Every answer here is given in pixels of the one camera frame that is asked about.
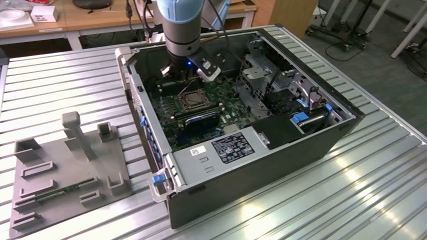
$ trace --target white sticker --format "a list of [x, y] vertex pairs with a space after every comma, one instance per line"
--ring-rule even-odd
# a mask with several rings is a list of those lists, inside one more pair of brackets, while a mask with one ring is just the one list
[[40, 29], [39, 32], [40, 33], [48, 33], [48, 32], [58, 32], [58, 31], [63, 31], [63, 28], [50, 28], [50, 29]]
[[203, 154], [206, 151], [207, 151], [206, 146], [199, 146], [190, 150], [193, 156]]

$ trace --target barcode label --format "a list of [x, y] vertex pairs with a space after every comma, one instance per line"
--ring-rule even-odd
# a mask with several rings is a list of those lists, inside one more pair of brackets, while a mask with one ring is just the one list
[[199, 146], [190, 150], [193, 156], [203, 154], [206, 151], [207, 151], [206, 146]]

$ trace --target floor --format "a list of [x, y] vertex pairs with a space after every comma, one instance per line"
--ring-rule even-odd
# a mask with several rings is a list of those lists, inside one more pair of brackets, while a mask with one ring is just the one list
[[[341, 14], [347, 1], [342, 1], [335, 13]], [[322, 7], [330, 7], [333, 0], [321, 0]], [[349, 21], [355, 21], [363, 3], [359, 2]], [[367, 12], [362, 29], [370, 24], [377, 10], [371, 8]], [[389, 15], [381, 19], [373, 33], [371, 43], [365, 51], [350, 61], [341, 62], [326, 55], [326, 48], [339, 40], [322, 33], [306, 36], [303, 41], [310, 47], [330, 60], [343, 73], [386, 104], [386, 106], [427, 136], [427, 82], [418, 78], [407, 68], [406, 61], [410, 61], [411, 69], [422, 73], [422, 68], [415, 66], [414, 60], [403, 52], [399, 58], [390, 57], [406, 37], [402, 29], [406, 24]], [[419, 42], [427, 35], [419, 33], [415, 42]], [[359, 49], [343, 52], [333, 47], [329, 53], [337, 59], [347, 59]], [[427, 67], [427, 52], [418, 59]]]

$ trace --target warning label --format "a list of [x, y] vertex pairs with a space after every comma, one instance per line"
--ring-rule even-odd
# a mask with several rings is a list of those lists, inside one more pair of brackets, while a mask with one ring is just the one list
[[242, 132], [214, 141], [213, 145], [225, 164], [230, 164], [255, 153]]

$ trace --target green circuit board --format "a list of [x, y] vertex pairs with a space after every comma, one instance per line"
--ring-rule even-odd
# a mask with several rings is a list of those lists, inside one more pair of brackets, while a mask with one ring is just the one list
[[[237, 125], [243, 129], [257, 118], [237, 96], [235, 82], [203, 83], [189, 87], [182, 94], [151, 94], [151, 104], [158, 115], [163, 132], [174, 151], [225, 135], [225, 127]], [[202, 134], [183, 134], [186, 120], [209, 113], [219, 113], [219, 125]]]

